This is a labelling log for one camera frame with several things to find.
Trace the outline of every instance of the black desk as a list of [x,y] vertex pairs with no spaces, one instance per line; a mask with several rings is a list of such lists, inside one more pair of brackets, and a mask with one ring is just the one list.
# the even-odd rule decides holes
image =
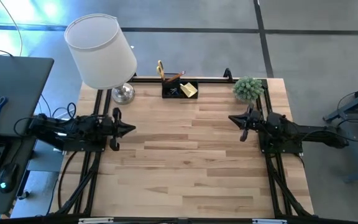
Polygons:
[[[14,123],[20,118],[32,116],[52,65],[51,58],[0,56],[0,95],[9,98],[0,114],[0,134],[14,136]],[[25,122],[18,126],[18,129],[24,128]],[[7,153],[6,162],[10,161],[19,143],[19,139],[14,141],[12,150]],[[0,214],[7,213],[12,207],[34,144],[35,139],[25,139],[17,153],[14,161],[19,165],[17,185],[8,194],[0,192]]]

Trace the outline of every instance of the pen holder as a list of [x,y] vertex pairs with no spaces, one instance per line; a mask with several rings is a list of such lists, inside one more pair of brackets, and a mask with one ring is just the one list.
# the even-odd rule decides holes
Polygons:
[[165,82],[162,82],[162,98],[173,98],[173,99],[197,99],[198,98],[198,91],[191,97],[187,97],[186,94],[180,89],[180,84],[186,85],[187,83],[192,84],[198,90],[198,82],[187,82],[183,81],[181,78],[178,78],[172,82],[167,82],[167,78]]

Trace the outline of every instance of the yellow sticky note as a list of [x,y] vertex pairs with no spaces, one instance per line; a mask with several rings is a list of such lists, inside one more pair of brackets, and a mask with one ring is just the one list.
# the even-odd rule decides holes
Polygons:
[[186,94],[187,97],[191,97],[197,93],[197,89],[191,84],[187,83],[186,85],[180,84],[180,89]]

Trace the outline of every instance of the lamp base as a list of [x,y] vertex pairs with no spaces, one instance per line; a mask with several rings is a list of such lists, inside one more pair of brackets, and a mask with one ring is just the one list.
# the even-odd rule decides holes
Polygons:
[[134,100],[135,90],[130,84],[125,83],[122,86],[113,88],[111,96],[117,104],[125,105]]

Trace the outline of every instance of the desk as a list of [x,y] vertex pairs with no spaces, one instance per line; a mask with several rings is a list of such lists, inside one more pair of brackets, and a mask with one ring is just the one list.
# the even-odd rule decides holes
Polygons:
[[[1,111],[0,134],[15,136],[14,123],[20,118],[32,116],[52,65],[53,59],[50,58],[0,56],[0,95],[9,98],[9,102]],[[25,129],[25,122],[17,125],[17,128]],[[19,144],[19,139],[13,142],[12,150],[8,149],[3,164],[11,160]],[[19,165],[17,184],[15,189],[7,194],[0,192],[0,214],[8,213],[12,207],[34,144],[35,139],[25,139],[20,153],[17,153],[14,160]]]
[[[267,82],[273,110],[291,119],[284,81]],[[197,100],[162,99],[158,83],[132,85],[134,101],[124,106],[112,101],[109,114],[118,106],[122,121],[136,130],[119,140],[119,152],[107,146],[102,153],[93,217],[273,217],[257,134],[249,131],[248,140],[240,142],[242,131],[227,118],[247,107],[235,99],[233,84],[200,83]],[[91,114],[95,99],[96,90],[83,85],[78,114]],[[78,153],[68,166],[62,202],[78,185],[83,156]],[[283,154],[283,165],[288,187],[313,213],[299,158]],[[88,189],[85,192],[82,209]],[[54,197],[51,212],[56,210]]]

